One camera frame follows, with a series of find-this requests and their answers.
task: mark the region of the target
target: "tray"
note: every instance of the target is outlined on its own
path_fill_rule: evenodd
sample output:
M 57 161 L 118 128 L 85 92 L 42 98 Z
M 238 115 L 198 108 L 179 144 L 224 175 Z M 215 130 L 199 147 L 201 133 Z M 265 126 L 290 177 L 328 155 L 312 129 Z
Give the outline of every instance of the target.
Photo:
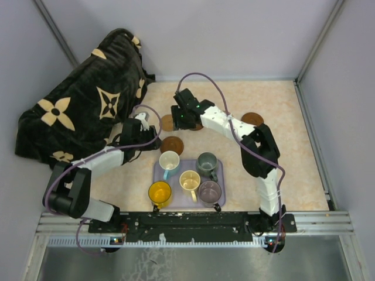
M 170 177 L 166 182 L 171 186 L 172 188 L 172 202 L 163 209 L 181 209 L 181 208 L 188 208 L 188 209 L 194 209 L 194 208 L 207 208 L 203 205 L 202 202 L 200 202 L 199 198 L 197 203 L 193 202 L 193 198 L 191 196 L 187 196 L 184 194 L 182 187 L 180 186 L 180 176 L 183 172 L 187 170 L 193 170 L 196 171 L 195 168 L 195 162 L 196 159 L 181 159 L 180 160 L 180 170 L 177 174 Z M 221 187 L 221 197 L 218 201 L 218 204 L 222 207 L 225 204 L 226 201 L 226 195 L 225 195 L 225 185 L 224 185 L 224 173 L 223 173 L 223 164 L 218 159 L 218 169 L 216 171 L 218 181 L 217 183 Z M 154 174 L 153 174 L 153 183 L 156 181 L 164 181 L 163 179 L 164 170 L 160 167 L 159 162 L 156 162 L 154 164 Z M 204 182 L 206 180 L 210 180 L 208 177 L 200 176 L 200 182 Z

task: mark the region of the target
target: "black blanket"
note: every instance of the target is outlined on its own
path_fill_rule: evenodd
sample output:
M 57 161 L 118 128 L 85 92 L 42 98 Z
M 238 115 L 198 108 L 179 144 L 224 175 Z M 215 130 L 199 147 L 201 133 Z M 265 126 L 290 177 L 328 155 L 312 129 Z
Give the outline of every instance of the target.
M 155 81 L 142 68 L 139 48 L 126 29 L 108 34 L 87 60 L 21 115 L 16 155 L 54 166 L 101 150 L 113 125 L 129 116 Z

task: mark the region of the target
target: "white wall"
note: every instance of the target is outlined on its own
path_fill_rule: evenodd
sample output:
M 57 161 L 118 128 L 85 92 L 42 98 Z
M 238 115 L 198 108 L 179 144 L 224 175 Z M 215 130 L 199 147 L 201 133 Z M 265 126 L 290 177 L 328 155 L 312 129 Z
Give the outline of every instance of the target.
M 32 1 L 0 1 L 0 279 L 20 280 L 33 241 L 47 165 L 14 155 L 20 114 L 71 67 Z
M 143 44 L 157 79 L 295 78 L 335 0 L 44 0 L 80 61 L 115 28 Z
M 375 267 L 375 2 L 347 1 L 304 91 L 339 206 Z

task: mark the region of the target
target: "gray mug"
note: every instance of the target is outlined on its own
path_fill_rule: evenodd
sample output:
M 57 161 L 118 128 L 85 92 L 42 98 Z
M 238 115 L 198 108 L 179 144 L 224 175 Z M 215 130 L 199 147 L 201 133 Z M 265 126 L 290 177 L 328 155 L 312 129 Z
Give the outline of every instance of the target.
M 214 154 L 210 152 L 204 152 L 199 155 L 196 162 L 196 169 L 201 176 L 209 177 L 211 180 L 217 182 L 217 168 L 217 158 Z
M 198 189 L 198 196 L 205 207 L 214 208 L 217 212 L 221 211 L 217 203 L 221 197 L 221 187 L 214 181 L 203 182 Z

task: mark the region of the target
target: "round coaster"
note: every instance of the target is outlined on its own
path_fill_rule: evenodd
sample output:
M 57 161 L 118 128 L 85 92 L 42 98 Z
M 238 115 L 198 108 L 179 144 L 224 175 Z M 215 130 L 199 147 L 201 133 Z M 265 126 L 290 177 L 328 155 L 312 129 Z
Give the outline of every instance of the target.
M 203 129 L 203 126 L 201 124 L 198 124 L 195 129 L 190 129 L 190 131 L 199 131 L 199 130 L 202 130 Z
M 166 132 L 173 131 L 173 119 L 171 114 L 167 114 L 162 117 L 162 129 Z
M 178 155 L 181 155 L 181 153 L 183 152 L 182 140 L 177 136 L 168 136 L 167 138 L 165 138 L 162 141 L 160 151 L 164 153 L 169 150 L 176 152 Z
M 248 112 L 244 114 L 241 121 L 255 126 L 259 126 L 264 123 L 263 117 L 255 112 Z

